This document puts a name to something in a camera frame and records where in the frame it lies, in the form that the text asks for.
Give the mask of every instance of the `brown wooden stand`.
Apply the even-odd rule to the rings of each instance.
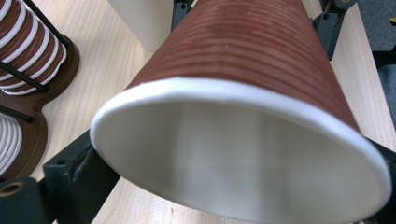
[[[48,129],[41,110],[46,103],[55,99],[69,86],[79,67],[78,48],[69,38],[64,38],[69,43],[66,48],[66,60],[55,78],[46,85],[49,88],[47,91],[34,91],[22,96],[7,95],[0,91],[0,105],[35,118],[32,123],[17,119],[22,129],[22,145],[15,161],[1,176],[5,180],[29,176],[46,149]]]

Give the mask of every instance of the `table surface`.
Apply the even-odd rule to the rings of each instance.
[[[35,0],[57,29],[78,46],[78,74],[68,89],[45,105],[49,141],[41,166],[90,128],[92,117],[121,92],[151,57],[106,0]],[[319,0],[303,0],[311,18]],[[381,89],[358,7],[346,14],[332,61],[363,135],[396,149],[396,134]],[[94,223],[240,223],[168,202],[121,179]]]

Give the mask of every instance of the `ribbed cup exterior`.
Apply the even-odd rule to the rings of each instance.
[[[301,0],[200,0],[128,88],[167,77],[258,86],[359,129]]]
[[[5,37],[12,29],[14,24],[17,22],[18,17],[21,14],[21,8],[19,7],[20,3],[18,1],[12,1],[11,7],[7,12],[7,19],[4,17],[2,20],[0,20],[0,39]],[[2,0],[0,1],[0,8],[3,8],[6,6],[6,1]]]

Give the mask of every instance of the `paper cup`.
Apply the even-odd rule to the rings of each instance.
[[[8,147],[7,155],[0,161],[0,175],[5,173],[12,162],[17,158],[22,142],[21,125],[13,118],[7,117],[7,119],[10,121],[9,124],[13,130],[13,138]]]
[[[39,71],[41,74],[37,72],[37,74],[40,74],[38,77],[36,75],[32,76],[32,78],[34,78],[42,85],[49,83],[53,78],[56,77],[60,66],[66,59],[66,49],[63,45],[61,45],[61,43],[58,43],[58,48],[56,48],[54,52],[56,53],[56,55],[52,63],[48,67],[46,65],[43,66],[46,69],[45,70],[41,69]],[[24,82],[19,83],[17,85],[13,85],[12,88],[10,87],[3,88],[3,92],[9,95],[24,95],[33,92],[35,90],[36,88],[32,87],[31,85],[25,84]]]
[[[35,45],[35,43],[38,42],[38,44],[39,44],[42,42],[43,35],[44,35],[44,29],[42,27],[40,27],[40,28],[41,29],[39,29],[37,18],[33,17],[33,26],[32,26],[32,29],[31,29],[29,35],[26,37],[26,39],[23,41],[23,43],[18,46],[17,49],[15,49],[10,55],[8,55],[3,60],[3,63],[8,63],[9,65],[11,65],[13,67],[18,67],[17,65],[14,65],[10,62],[12,60],[14,60],[15,58],[17,58],[18,56],[20,56],[22,53],[25,53],[29,47],[30,48],[33,47]],[[37,38],[40,38],[40,39],[36,40],[33,44],[31,44],[32,41]]]
[[[2,29],[0,30],[0,39],[3,39],[12,30],[17,21],[20,22],[18,25],[21,26],[23,20],[20,15],[21,6],[19,2],[9,0],[3,4],[1,8],[2,20],[0,20],[0,25]]]
[[[30,27],[28,22],[31,22],[31,21],[30,20],[26,20],[26,8],[25,8],[24,4],[18,3],[18,4],[15,5],[15,7],[18,7],[18,5],[19,5],[19,8],[20,8],[20,15],[19,15],[16,23],[13,24],[12,29],[4,37],[2,37],[0,39],[0,49],[2,49],[2,51],[5,51],[5,50],[3,50],[3,48],[6,47],[7,44],[14,37],[16,37],[16,36],[17,37],[21,37],[21,35],[18,35],[18,33],[19,33],[20,30],[24,30],[25,29],[23,26]]]
[[[0,21],[7,15],[10,7],[11,7],[11,0],[3,0],[0,1]]]
[[[2,120],[5,124],[6,124],[6,130],[7,130],[7,137],[4,140],[4,144],[2,147],[2,152],[0,154],[0,169],[4,168],[5,163],[7,163],[7,154],[9,152],[9,148],[12,144],[12,142],[14,141],[14,137],[15,137],[15,129],[14,127],[11,125],[11,121],[3,116],[3,120]]]
[[[33,64],[33,66],[29,67],[24,71],[24,73],[31,79],[36,79],[40,77],[51,65],[53,65],[55,57],[59,53],[58,49],[60,43],[55,38],[52,39],[55,43],[54,48],[47,48],[46,54],[43,54],[42,58],[37,60],[36,63]],[[0,81],[0,88],[3,90],[15,89],[23,85],[24,83],[25,82],[21,81],[20,79],[13,77],[4,81]]]
[[[91,138],[137,186],[245,221],[354,222],[391,190],[300,0],[200,0]]]
[[[145,49],[155,51],[171,33],[173,1],[107,0]]]
[[[1,135],[1,139],[0,139],[0,161],[2,161],[7,154],[6,145],[11,137],[11,133],[10,133],[11,130],[10,130],[7,120],[5,120],[3,118],[3,115],[0,115],[0,122],[1,122],[1,129],[2,129],[2,135]]]
[[[44,53],[44,50],[47,48],[47,45],[49,43],[49,40],[50,40],[50,31],[42,26],[39,26],[38,34],[34,40],[35,43],[30,45],[22,55],[20,55],[13,61],[9,62],[9,65],[12,67],[17,67],[18,71],[20,72],[24,72],[28,67],[32,66],[32,64],[35,63]],[[0,81],[4,81],[12,77],[13,76],[11,74],[6,74],[0,76]]]

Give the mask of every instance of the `black holder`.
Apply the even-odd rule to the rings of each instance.
[[[187,16],[193,2],[194,0],[174,0],[171,31],[173,31],[184,17]]]
[[[373,51],[375,66],[377,69],[390,64],[396,64],[396,46],[391,51]]]
[[[318,15],[312,25],[317,31],[320,42],[326,50],[327,57],[332,60],[347,10],[358,0],[320,0],[323,13]]]
[[[89,132],[44,164],[40,182],[0,184],[2,223],[91,223],[120,176],[100,159]]]

